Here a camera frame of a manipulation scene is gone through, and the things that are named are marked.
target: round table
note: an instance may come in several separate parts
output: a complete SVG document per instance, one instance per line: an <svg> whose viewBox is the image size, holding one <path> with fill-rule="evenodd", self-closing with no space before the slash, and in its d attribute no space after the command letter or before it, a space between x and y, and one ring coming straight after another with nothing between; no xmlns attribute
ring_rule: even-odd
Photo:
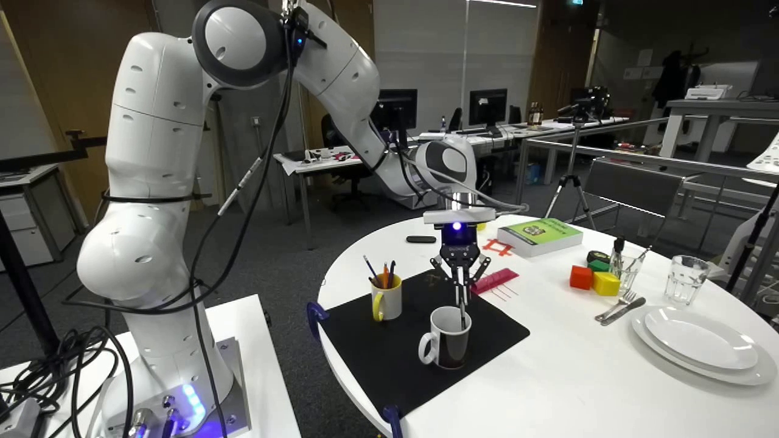
<svg viewBox="0 0 779 438"><path fill-rule="evenodd" d="M480 231L480 246L497 235L505 224L528 216L501 216ZM573 248L535 258L514 253L491 256L486 270L511 268L519 279L499 293L482 293L505 314L531 327L531 335L451 390L422 403L402 418L410 438L418 436L596 436L596 438L777 438L779 436L779 381L765 386L735 386L693 374L663 359L630 327L625 314L611 326L594 320L617 300L580 292L568 285L573 265L583 265L586 250L611 250L613 235L584 231L584 240ZM410 233L435 235L422 219L385 225L345 248L328 268L318 303L334 308L367 293L367 268L362 256L374 262L396 261L396 275L412 276L432 270L441 244L406 244ZM634 289L648 306L663 306L670 261L648 253ZM779 363L779 334L753 308L713 282L707 282L690 306L702 315L751 335L772 363ZM318 327L325 355L351 402L374 427L390 436L390 426L365 397L338 351Z"/></svg>

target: black mat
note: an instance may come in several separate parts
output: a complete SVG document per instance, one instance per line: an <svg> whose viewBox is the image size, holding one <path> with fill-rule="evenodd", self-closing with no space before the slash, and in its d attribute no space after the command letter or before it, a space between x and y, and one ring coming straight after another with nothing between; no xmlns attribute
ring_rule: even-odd
<svg viewBox="0 0 779 438"><path fill-rule="evenodd" d="M328 308L321 326L371 402L378 409L399 409L399 416L406 416L531 334L490 301L472 297L468 306L472 315L468 365L462 370L422 365L417 342L432 327L429 315L435 306L454 301L451 282L432 270L404 282L399 318L374 323L371 318L371 293L365 293Z"/></svg>

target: computer screen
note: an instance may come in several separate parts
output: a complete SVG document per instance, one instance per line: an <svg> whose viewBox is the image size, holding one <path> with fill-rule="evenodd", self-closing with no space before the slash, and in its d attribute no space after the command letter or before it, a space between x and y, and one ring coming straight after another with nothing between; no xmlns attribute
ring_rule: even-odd
<svg viewBox="0 0 779 438"><path fill-rule="evenodd" d="M499 89L472 89L471 91L471 123L494 127L507 119L507 87Z"/></svg>
<svg viewBox="0 0 779 438"><path fill-rule="evenodd" d="M383 89L379 101L371 112L374 127L417 128L417 89Z"/></svg>

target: mug handle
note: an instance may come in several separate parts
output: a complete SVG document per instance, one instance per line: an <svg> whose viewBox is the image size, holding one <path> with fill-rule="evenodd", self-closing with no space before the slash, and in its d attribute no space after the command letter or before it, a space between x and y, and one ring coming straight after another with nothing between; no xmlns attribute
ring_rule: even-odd
<svg viewBox="0 0 779 438"><path fill-rule="evenodd" d="M418 338L417 355L423 365L432 365L438 358L438 335L435 334L423 334Z"/></svg>
<svg viewBox="0 0 779 438"><path fill-rule="evenodd" d="M371 300L371 315L373 320L385 320L385 292L374 292Z"/></svg>

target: white plate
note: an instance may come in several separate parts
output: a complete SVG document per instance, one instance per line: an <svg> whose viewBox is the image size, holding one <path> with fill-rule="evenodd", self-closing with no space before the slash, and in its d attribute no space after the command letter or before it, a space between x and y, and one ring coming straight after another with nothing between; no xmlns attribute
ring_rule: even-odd
<svg viewBox="0 0 779 438"><path fill-rule="evenodd" d="M708 380L718 380L718 381L727 381L727 385L741 385L741 386L763 386L763 385L770 385L777 374L777 368L774 368L774 359L760 347L754 345L758 351L758 365L751 368L751 370L716 370L716 368L708 368L708 365L702 365L702 363L693 363L690 359L686 355L680 355L670 347L664 347L654 335L651 335L651 330L645 327L645 314L653 312L653 308L641 308L634 318L630 318L630 326L636 330L636 335L651 347L654 351L660 358L680 365L680 368L686 368L696 374L703 374Z"/></svg>
<svg viewBox="0 0 779 438"><path fill-rule="evenodd" d="M653 308L642 318L645 327L670 351L718 370L751 370L758 365L754 342L713 318Z"/></svg>

